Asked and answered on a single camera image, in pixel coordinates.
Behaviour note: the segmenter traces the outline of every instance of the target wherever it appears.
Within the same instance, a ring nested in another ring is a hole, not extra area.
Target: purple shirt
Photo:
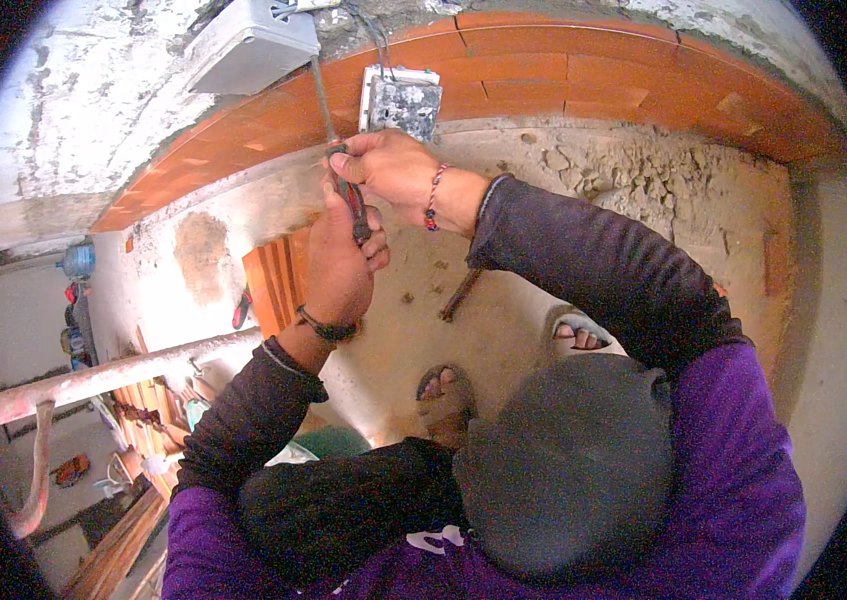
[[[468,532],[408,532],[327,598],[786,598],[806,506],[790,438],[753,347],[719,346],[671,389],[675,487],[645,562],[595,582],[538,588],[494,568]],[[194,486],[170,505],[164,598],[308,598],[278,581],[239,533],[234,507]]]

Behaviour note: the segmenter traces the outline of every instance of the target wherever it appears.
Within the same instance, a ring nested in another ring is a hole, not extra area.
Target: black long sleeve
[[[326,400],[320,379],[271,337],[253,351],[186,438],[174,494],[201,486],[233,498],[248,476],[290,442],[310,403]]]
[[[753,345],[686,252],[640,222],[510,175],[490,186],[466,261],[577,306],[671,379],[713,348]]]

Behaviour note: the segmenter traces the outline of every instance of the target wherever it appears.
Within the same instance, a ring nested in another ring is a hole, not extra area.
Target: hand
[[[424,224],[433,178],[440,166],[424,144],[399,129],[361,133],[345,141],[350,155],[336,153],[330,167],[368,195],[381,198],[407,221]],[[463,169],[443,172],[434,202],[437,225],[474,236],[480,202],[489,180]]]
[[[326,205],[310,227],[310,293],[306,311],[317,321],[350,326],[367,312],[374,295],[374,272],[390,263],[381,212],[367,206],[369,239],[354,241],[354,219],[344,198],[323,182]]]

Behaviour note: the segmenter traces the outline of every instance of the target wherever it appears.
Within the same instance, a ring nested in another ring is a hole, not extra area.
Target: dirt floor
[[[693,135],[583,120],[441,124],[434,152],[463,168],[510,171],[616,210],[673,240],[727,291],[761,365],[773,373],[793,269],[783,166]],[[151,351],[231,331],[245,284],[240,258],[319,210],[319,153],[288,154],[236,177],[239,185],[220,184],[212,198],[182,198],[132,231],[95,236],[90,310],[101,360],[132,345],[137,326]],[[437,312],[467,271],[467,241],[388,221],[392,264],[376,280],[363,335],[334,352],[321,372],[330,402],[318,408],[373,446],[420,432],[413,394],[436,364],[464,368],[479,411],[496,413],[544,355],[544,319],[559,303],[512,273],[486,272],[454,322],[442,322]],[[196,230],[200,223],[213,227]],[[248,318],[245,327],[253,324]],[[217,361],[208,376],[222,384],[248,359]]]

